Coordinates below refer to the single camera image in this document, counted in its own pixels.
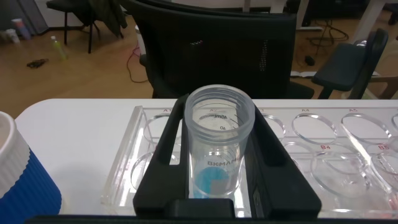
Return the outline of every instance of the mesh chair back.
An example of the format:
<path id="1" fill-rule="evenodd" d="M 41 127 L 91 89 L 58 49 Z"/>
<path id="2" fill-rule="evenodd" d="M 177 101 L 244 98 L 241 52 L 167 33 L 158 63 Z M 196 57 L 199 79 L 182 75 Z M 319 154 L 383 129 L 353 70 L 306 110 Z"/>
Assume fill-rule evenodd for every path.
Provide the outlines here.
<path id="1" fill-rule="evenodd" d="M 139 26 L 147 75 L 161 98 L 231 85 L 251 98 L 282 98 L 292 66 L 295 17 L 201 14 L 121 1 Z"/>

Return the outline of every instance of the white tabletop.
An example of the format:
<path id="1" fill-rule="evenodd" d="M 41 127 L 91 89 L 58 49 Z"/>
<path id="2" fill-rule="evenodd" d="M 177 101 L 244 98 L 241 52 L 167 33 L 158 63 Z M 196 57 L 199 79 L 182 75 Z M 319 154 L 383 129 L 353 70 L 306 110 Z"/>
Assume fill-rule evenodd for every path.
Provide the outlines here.
<path id="1" fill-rule="evenodd" d="M 175 100 L 53 99 L 27 108 L 17 127 L 62 192 L 67 213 L 105 214 L 100 197 L 135 106 Z M 258 107 L 390 107 L 398 100 L 254 100 Z"/>

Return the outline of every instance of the measuring cup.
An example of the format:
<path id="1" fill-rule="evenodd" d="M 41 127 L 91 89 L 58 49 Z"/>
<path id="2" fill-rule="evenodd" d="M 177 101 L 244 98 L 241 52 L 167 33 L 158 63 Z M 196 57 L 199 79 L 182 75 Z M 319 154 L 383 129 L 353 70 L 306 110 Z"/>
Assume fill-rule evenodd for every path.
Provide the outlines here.
<path id="1" fill-rule="evenodd" d="M 237 88 L 204 86 L 188 97 L 184 119 L 193 196 L 228 196 L 240 183 L 244 150 L 254 124 L 254 103 Z"/>

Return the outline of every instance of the blue and white cup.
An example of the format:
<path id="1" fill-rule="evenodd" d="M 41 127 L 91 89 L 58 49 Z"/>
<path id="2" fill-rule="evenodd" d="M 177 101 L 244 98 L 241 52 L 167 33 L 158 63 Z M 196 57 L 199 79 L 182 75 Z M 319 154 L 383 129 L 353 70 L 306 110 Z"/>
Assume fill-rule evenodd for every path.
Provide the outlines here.
<path id="1" fill-rule="evenodd" d="M 56 215 L 61 192 L 17 130 L 0 111 L 0 223 L 23 223 L 36 215 Z"/>

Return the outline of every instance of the black chair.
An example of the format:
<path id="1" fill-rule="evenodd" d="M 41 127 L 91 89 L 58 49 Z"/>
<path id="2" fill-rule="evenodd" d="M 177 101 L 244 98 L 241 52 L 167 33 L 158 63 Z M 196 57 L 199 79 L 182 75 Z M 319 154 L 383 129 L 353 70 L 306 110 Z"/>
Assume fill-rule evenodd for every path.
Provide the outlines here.
<path id="1" fill-rule="evenodd" d="M 295 17 L 218 12 L 162 1 L 121 0 L 146 45 L 154 97 L 178 98 L 211 84 L 251 98 L 311 98 L 290 83 Z"/>
<path id="2" fill-rule="evenodd" d="M 94 10 L 91 8 L 87 0 L 51 0 L 46 2 L 49 9 L 54 9 L 65 13 L 65 26 L 63 31 L 63 43 L 67 45 L 67 32 L 68 32 L 68 13 L 74 13 L 78 17 L 90 15 L 90 21 L 85 26 L 90 26 L 89 40 L 88 40 L 88 53 L 91 53 L 91 44 L 93 38 L 93 25 L 98 33 L 98 38 L 101 38 L 100 29 L 95 24 L 95 20 L 98 20 L 95 16 Z"/>
<path id="3" fill-rule="evenodd" d="M 365 48 L 339 44 L 326 64 L 312 78 L 312 82 L 323 86 L 318 98 L 329 98 L 333 90 L 351 90 L 348 99 L 361 99 L 387 40 L 387 31 L 378 29 L 370 33 Z"/>

